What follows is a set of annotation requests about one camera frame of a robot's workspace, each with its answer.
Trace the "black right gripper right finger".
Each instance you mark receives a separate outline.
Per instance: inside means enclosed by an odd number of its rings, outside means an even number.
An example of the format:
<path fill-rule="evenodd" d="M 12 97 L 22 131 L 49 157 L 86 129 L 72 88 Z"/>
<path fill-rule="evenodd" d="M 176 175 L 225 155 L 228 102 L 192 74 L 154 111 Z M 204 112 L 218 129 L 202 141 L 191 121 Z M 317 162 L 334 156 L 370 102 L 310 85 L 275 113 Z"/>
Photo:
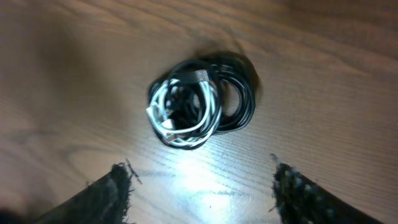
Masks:
<path fill-rule="evenodd" d="M 283 163 L 275 154 L 274 208 L 283 224 L 381 224 Z"/>

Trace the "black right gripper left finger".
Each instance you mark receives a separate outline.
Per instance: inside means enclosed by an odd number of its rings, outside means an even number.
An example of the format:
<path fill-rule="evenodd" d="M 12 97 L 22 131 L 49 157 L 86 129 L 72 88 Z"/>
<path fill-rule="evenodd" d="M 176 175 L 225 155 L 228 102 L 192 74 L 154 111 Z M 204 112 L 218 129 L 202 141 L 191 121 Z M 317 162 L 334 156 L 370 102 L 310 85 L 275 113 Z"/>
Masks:
<path fill-rule="evenodd" d="M 36 219 L 36 224 L 123 224 L 130 207 L 132 174 L 125 163 Z"/>

